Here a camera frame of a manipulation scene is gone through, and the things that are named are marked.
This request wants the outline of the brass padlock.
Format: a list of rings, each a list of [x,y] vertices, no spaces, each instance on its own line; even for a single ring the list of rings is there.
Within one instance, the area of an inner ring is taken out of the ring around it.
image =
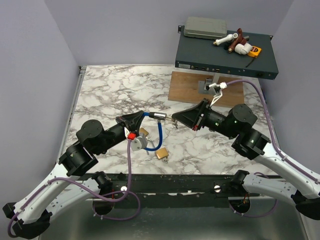
[[[167,159],[169,156],[168,150],[163,147],[155,151],[155,155],[159,160]]]
[[[145,135],[147,142],[151,144],[151,149],[154,149],[155,148],[154,142],[148,138],[149,132],[145,130],[143,127],[139,129],[139,132]]]

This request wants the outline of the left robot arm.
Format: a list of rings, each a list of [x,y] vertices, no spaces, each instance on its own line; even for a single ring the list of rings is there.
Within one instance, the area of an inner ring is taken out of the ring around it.
[[[134,141],[140,140],[139,129],[147,112],[138,111],[116,118],[116,125],[104,129],[96,119],[86,121],[76,133],[77,141],[67,148],[47,177],[25,198],[9,202],[2,210],[10,219],[7,233],[11,238],[32,240],[45,232],[53,217],[70,205],[95,196],[117,203],[131,194],[132,172],[128,167],[126,190],[113,191],[112,182],[103,172],[78,183],[98,163],[97,156],[127,141],[127,163],[131,163]]]

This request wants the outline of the white pipe elbow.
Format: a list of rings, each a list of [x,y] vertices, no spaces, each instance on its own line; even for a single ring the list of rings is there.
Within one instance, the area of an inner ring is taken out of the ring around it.
[[[245,44],[238,43],[235,46],[234,51],[240,55],[248,55],[252,48],[253,46],[248,42],[246,42]]]

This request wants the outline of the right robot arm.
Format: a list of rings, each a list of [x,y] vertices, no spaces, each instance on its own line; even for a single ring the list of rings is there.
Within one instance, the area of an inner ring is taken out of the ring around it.
[[[284,153],[277,153],[271,140],[254,129],[257,116],[246,104],[234,106],[224,116],[211,109],[208,99],[198,105],[176,112],[172,118],[186,127],[198,131],[208,128],[234,142],[232,148],[241,156],[271,169],[284,180],[277,181],[239,170],[230,183],[230,191],[241,196],[245,192],[272,197],[294,205],[302,215],[320,218],[320,176],[296,163]]]

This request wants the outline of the wooden board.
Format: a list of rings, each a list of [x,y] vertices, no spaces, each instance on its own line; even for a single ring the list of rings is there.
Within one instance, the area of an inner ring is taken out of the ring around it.
[[[234,81],[233,77],[221,76],[219,73],[213,75],[197,74],[189,72],[173,71],[168,93],[168,100],[198,104],[204,98],[212,100],[213,95],[205,90],[205,82],[229,83]],[[243,83],[234,83],[222,91],[222,97],[214,104],[215,107],[232,108],[245,102]]]

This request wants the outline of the white pipe with brass end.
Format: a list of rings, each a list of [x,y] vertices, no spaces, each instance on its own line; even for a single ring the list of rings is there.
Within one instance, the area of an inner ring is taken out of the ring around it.
[[[228,34],[227,36],[220,38],[220,39],[216,39],[213,42],[214,46],[219,46],[223,43],[232,43],[235,39],[237,39],[239,36],[239,34],[237,32],[232,33],[232,34]]]

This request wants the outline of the grey plastic case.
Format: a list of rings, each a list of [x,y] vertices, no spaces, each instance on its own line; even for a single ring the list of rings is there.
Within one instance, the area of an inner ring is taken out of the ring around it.
[[[227,36],[227,22],[222,19],[190,16],[185,22],[183,34],[190,38],[223,38]]]

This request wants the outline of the brown pipe fitting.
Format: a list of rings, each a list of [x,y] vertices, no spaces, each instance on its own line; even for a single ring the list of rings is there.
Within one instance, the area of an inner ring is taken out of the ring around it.
[[[237,31],[238,36],[233,40],[233,42],[228,47],[228,52],[232,53],[235,50],[237,44],[245,44],[247,39],[243,36],[243,30],[239,28]]]

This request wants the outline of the yellow tape measure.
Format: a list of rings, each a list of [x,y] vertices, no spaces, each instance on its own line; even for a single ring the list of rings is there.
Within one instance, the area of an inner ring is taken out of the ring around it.
[[[260,47],[253,46],[247,55],[252,58],[257,58],[259,56],[259,54],[261,53],[261,51],[262,51],[262,49]]]

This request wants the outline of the grey metal socket bracket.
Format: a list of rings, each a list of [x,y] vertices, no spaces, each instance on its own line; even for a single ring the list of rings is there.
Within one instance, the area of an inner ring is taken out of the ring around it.
[[[213,81],[212,78],[206,78],[203,81],[198,82],[198,93],[205,95],[215,95],[216,92],[214,90],[214,86],[216,82]]]

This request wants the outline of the blue rack network switch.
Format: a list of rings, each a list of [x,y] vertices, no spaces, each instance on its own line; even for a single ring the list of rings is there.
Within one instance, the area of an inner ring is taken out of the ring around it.
[[[262,49],[254,59],[235,52],[229,53],[223,45],[214,46],[210,39],[187,37],[184,35],[184,28],[183,25],[178,27],[180,38],[175,67],[267,80],[274,80],[277,77],[279,70],[270,35],[243,33],[249,37],[251,45]]]

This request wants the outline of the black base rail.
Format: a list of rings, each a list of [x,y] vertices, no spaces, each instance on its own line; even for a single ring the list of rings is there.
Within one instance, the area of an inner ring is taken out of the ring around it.
[[[228,208],[231,199],[249,196],[233,175],[133,174],[128,195],[117,203],[97,198],[92,206],[99,212],[141,208]]]

